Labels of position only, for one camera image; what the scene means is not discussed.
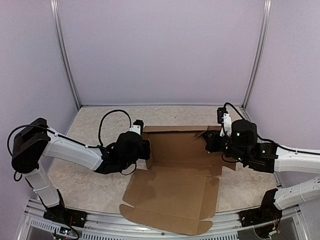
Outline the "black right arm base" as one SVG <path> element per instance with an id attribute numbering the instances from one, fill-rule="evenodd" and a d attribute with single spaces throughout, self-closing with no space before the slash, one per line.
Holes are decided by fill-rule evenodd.
<path id="1" fill-rule="evenodd" d="M 275 206 L 275 194 L 277 188 L 265 192 L 259 207 L 242 210 L 238 213 L 241 226 L 249 227 L 262 223 L 280 220 L 282 218 L 282 210 Z"/>

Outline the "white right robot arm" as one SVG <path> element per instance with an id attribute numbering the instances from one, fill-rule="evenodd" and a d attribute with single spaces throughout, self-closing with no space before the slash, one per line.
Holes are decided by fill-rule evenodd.
<path id="1" fill-rule="evenodd" d="M 222 153 L 222 160 L 240 163 L 262 173 L 314 174 L 311 180 L 264 194 L 256 218 L 266 222 L 276 210 L 312 201 L 320 197 L 320 152 L 280 145 L 258 135 L 257 125 L 245 119 L 221 122 L 220 130 L 207 130 L 202 135 L 209 153 Z"/>

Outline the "brown cardboard box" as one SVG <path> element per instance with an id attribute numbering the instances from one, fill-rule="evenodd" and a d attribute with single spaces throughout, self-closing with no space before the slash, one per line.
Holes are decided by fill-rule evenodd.
<path id="1" fill-rule="evenodd" d="M 213 226 L 219 177 L 226 163 L 220 152 L 206 150 L 203 134 L 219 126 L 146 126 L 150 142 L 146 169 L 131 175 L 120 213 L 130 222 L 173 233 L 197 236 Z"/>

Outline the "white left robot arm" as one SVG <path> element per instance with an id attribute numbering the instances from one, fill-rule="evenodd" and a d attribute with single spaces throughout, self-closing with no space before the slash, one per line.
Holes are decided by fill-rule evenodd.
<path id="1" fill-rule="evenodd" d="M 47 125 L 46 119 L 38 118 L 10 133 L 9 137 L 13 138 L 9 149 L 11 165 L 50 208 L 50 214 L 63 223 L 70 218 L 70 211 L 62 205 L 62 197 L 40 163 L 41 157 L 64 160 L 102 175 L 122 173 L 136 166 L 138 160 L 150 159 L 150 142 L 143 139 L 142 133 L 143 121 L 136 120 L 116 142 L 89 146 L 55 131 Z"/>

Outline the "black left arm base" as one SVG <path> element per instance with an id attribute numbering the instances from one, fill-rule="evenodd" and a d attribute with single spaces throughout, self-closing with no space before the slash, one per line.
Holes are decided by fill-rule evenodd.
<path id="1" fill-rule="evenodd" d="M 60 191 L 57 189 L 59 202 L 57 205 L 47 207 L 43 202 L 45 208 L 43 217 L 53 222 L 61 223 L 66 226 L 84 228 L 88 213 L 82 210 L 76 210 L 65 207 L 65 203 Z"/>

